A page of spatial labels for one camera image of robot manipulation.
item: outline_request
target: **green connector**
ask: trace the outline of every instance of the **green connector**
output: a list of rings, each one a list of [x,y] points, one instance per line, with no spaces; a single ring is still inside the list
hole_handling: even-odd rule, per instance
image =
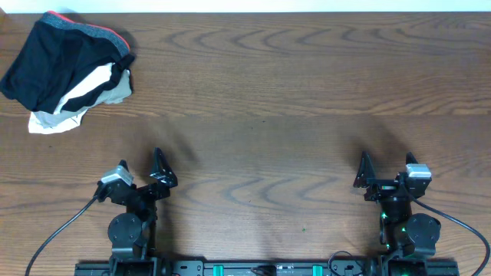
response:
[[[223,276],[223,265],[213,266],[213,276]]]
[[[312,276],[322,276],[322,266],[321,265],[313,265],[312,266]]]

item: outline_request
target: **wall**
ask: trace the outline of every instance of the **wall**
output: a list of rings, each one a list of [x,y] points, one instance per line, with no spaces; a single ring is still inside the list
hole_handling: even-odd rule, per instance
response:
[[[491,0],[0,0],[7,13],[56,12],[488,12]]]

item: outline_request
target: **red trim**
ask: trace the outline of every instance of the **red trim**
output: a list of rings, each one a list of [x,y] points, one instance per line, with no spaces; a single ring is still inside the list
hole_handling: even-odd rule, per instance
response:
[[[89,25],[89,26],[92,26],[92,27],[95,27],[95,28],[101,28],[101,29],[104,29],[106,31],[110,31],[112,32],[113,34],[115,34],[117,37],[119,37],[123,42],[124,44],[128,47],[128,50],[130,50],[130,45],[128,44],[128,42],[126,42],[126,40],[124,40],[124,38],[122,38],[117,32],[109,29],[109,28],[106,28],[106,27],[102,27],[102,26],[97,26],[97,25],[92,25],[92,24],[82,24],[82,23],[78,23],[78,22],[75,22],[75,21],[72,21],[66,17],[64,17],[63,15],[60,15],[59,13],[57,13],[56,11],[48,11],[49,13],[51,13],[52,15],[56,15],[58,16],[59,18],[65,20],[65,21],[68,21],[70,23],[74,23],[74,24],[81,24],[81,25]]]

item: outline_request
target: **wooden table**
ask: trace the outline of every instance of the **wooden table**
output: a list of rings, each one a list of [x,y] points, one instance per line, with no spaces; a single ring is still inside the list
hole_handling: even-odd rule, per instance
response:
[[[23,275],[120,159],[137,184],[148,182],[155,146],[180,180],[159,205],[165,252],[319,259],[383,249],[380,207],[351,185],[365,149],[386,177],[414,152],[433,171],[422,201],[491,238],[489,16],[69,15],[128,38],[134,95],[47,136],[29,134],[29,112],[0,97],[0,275]],[[0,75],[39,17],[5,16]],[[80,260],[108,259],[107,226],[121,212],[91,207],[32,274],[73,275]],[[469,275],[481,241],[438,219],[437,257],[455,258]]]

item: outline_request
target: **white cloth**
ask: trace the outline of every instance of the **white cloth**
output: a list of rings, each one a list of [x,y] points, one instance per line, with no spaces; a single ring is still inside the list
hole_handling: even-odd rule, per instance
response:
[[[111,68],[114,63],[108,63],[96,67],[92,73],[86,76],[76,87],[66,93],[58,102],[58,105],[54,109],[53,114],[59,114],[61,108],[68,102],[68,100],[84,96],[85,94],[91,92],[99,85],[109,81],[111,76]]]
[[[68,118],[63,122],[59,123],[57,126],[53,126],[53,127],[51,126],[48,128],[44,128],[41,122],[35,116],[35,114],[31,112],[31,117],[29,118],[29,124],[28,124],[29,133],[53,134],[53,133],[62,133],[67,130],[74,129],[75,127],[80,126],[82,117],[86,112],[87,110],[82,111],[77,116]]]
[[[93,86],[93,84],[87,84],[87,83],[84,84],[84,87],[89,88],[89,89],[90,89],[91,86]],[[79,95],[77,97],[81,97],[81,96],[84,96],[86,93],[90,92],[91,90],[92,89],[87,90],[84,94],[80,92],[81,89],[80,90],[77,90],[77,93],[76,94],[70,95],[69,97],[67,97],[66,100],[63,100],[63,101],[60,100],[60,103],[58,104],[57,109],[60,106],[60,104],[66,104],[69,99],[74,98],[74,97],[72,97],[73,95]],[[96,105],[101,104],[103,102],[106,103],[106,104],[108,104],[108,103],[109,104],[112,104],[112,103],[113,104],[118,104],[118,103],[122,102],[125,97],[128,97],[130,95],[131,95],[131,89],[130,89],[130,71],[129,70],[125,70],[125,71],[123,71],[123,74],[121,76],[120,83],[113,90],[104,91],[97,98],[95,104],[92,107],[95,107]],[[70,111],[61,110],[61,107],[59,108],[59,110],[60,110],[58,112],[59,115],[63,115],[63,113],[73,113],[73,112],[70,112]],[[87,112],[87,110],[89,110],[90,108],[91,107],[83,107],[82,109],[80,109],[78,111],[80,113],[77,113],[75,116],[72,116],[72,117],[67,118],[66,120],[63,120],[61,123],[59,123],[58,125],[53,126],[53,127],[52,126],[46,127],[36,117],[36,113],[31,113],[31,117],[29,118],[29,124],[28,124],[29,133],[52,134],[52,133],[62,133],[62,132],[67,131],[67,130],[72,130],[75,127],[80,126],[82,117]]]

